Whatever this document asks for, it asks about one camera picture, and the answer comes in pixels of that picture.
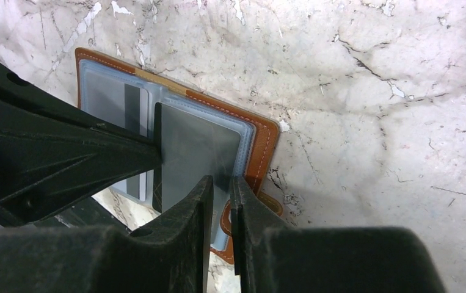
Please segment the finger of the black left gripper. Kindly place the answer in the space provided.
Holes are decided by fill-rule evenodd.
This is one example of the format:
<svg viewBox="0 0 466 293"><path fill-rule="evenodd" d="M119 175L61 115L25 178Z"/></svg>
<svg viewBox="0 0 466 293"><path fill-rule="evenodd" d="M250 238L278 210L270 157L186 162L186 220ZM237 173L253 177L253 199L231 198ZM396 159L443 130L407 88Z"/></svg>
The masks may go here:
<svg viewBox="0 0 466 293"><path fill-rule="evenodd" d="M146 137L105 122L0 63L0 225L24 226L161 165Z"/></svg>

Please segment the brown leather card holder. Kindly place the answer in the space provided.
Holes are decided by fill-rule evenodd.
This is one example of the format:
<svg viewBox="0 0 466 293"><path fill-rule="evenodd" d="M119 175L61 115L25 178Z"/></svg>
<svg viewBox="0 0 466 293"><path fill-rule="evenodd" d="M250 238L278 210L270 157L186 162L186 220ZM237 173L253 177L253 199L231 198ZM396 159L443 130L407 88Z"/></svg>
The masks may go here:
<svg viewBox="0 0 466 293"><path fill-rule="evenodd" d="M77 48L75 59L78 107L153 140L161 152L160 168L119 181L111 191L165 212L201 177L212 176L211 251L233 264L231 178L242 176L262 203L283 212L261 191L278 124L98 51Z"/></svg>

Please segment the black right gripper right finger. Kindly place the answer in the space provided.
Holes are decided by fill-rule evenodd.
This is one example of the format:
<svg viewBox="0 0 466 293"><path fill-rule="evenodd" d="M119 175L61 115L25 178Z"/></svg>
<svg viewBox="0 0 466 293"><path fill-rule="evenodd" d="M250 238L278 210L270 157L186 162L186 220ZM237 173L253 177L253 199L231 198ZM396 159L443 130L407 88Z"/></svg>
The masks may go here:
<svg viewBox="0 0 466 293"><path fill-rule="evenodd" d="M243 292L445 292L431 256L396 226L296 228L245 179L230 184L235 273Z"/></svg>

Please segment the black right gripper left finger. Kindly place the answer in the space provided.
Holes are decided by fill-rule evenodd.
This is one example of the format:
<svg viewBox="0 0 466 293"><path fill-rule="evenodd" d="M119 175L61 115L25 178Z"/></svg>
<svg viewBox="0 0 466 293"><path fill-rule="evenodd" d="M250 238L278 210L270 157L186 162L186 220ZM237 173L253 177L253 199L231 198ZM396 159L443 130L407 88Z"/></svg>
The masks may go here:
<svg viewBox="0 0 466 293"><path fill-rule="evenodd" d="M205 292L213 179L130 234L0 228L0 292Z"/></svg>

